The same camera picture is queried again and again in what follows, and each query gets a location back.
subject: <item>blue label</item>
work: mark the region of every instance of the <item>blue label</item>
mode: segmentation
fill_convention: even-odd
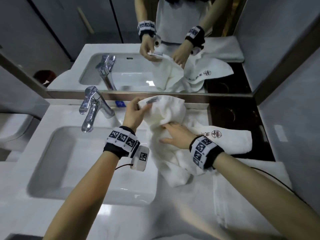
[[[115,104],[117,105],[117,107],[126,107],[124,101],[115,101]]]

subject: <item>toilet lid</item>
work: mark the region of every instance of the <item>toilet lid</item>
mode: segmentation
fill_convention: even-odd
[[[19,113],[0,113],[0,142],[22,136],[32,121],[32,116]]]

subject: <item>white shirt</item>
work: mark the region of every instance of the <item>white shirt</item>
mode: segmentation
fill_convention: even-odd
[[[170,4],[159,0],[155,21],[157,35],[164,42],[182,44],[188,31],[199,25],[210,5],[210,1],[179,0]]]

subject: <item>forearm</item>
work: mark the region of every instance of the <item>forearm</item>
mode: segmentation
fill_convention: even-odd
[[[200,27],[204,29],[204,32],[208,32],[214,25],[220,15],[224,12],[227,6],[228,0],[215,0],[210,7],[206,16],[200,21]]]
[[[145,0],[134,0],[138,23],[148,20],[148,12],[145,5]]]
[[[86,239],[102,205],[119,158],[103,152],[58,210],[44,240]]]
[[[213,166],[286,238],[319,238],[320,216],[295,195],[226,153]]]

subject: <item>rectangular sink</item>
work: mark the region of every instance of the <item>rectangular sink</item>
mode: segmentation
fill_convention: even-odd
[[[152,66],[140,54],[122,53],[114,54],[116,60],[109,76],[112,77],[117,90],[119,91],[158,91],[153,83]],[[101,61],[102,54],[91,57],[82,77],[82,85],[103,85],[96,65]]]
[[[34,174],[28,184],[28,192],[36,198],[66,199],[71,190],[97,161],[112,129],[95,127],[90,133],[83,133],[80,127],[61,127],[49,140]],[[142,145],[146,146],[146,131],[136,133]],[[124,157],[118,166],[131,163]],[[156,194],[158,174],[154,165],[147,163],[144,172],[130,169],[130,166],[115,171],[108,192],[103,201],[110,205],[145,206]]]

